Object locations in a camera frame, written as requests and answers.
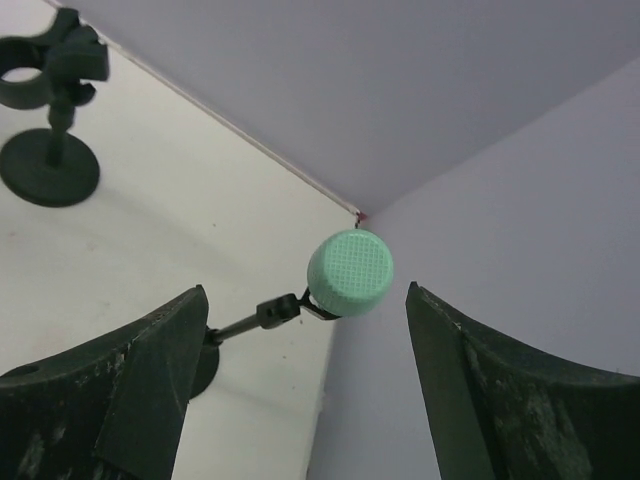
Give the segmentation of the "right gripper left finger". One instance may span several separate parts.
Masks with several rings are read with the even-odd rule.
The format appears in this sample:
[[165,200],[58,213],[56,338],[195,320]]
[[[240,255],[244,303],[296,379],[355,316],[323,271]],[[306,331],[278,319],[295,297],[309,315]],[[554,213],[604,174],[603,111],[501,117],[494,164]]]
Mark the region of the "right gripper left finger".
[[2,478],[171,478],[207,316],[196,286],[139,320],[3,374]]

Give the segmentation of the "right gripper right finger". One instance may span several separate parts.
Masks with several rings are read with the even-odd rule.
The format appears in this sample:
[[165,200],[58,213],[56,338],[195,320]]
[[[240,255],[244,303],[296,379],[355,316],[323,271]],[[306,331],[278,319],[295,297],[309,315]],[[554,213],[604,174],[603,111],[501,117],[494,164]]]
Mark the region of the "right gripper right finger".
[[638,377],[533,348],[417,283],[406,314],[441,478],[638,478]]

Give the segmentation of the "teal microphone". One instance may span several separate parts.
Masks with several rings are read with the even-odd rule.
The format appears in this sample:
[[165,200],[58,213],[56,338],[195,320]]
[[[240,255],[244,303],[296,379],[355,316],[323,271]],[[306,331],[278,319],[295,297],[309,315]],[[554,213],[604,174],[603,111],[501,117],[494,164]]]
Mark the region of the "teal microphone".
[[394,261],[377,235],[362,229],[338,232],[312,254],[306,274],[315,304],[336,317],[368,313],[389,291]]

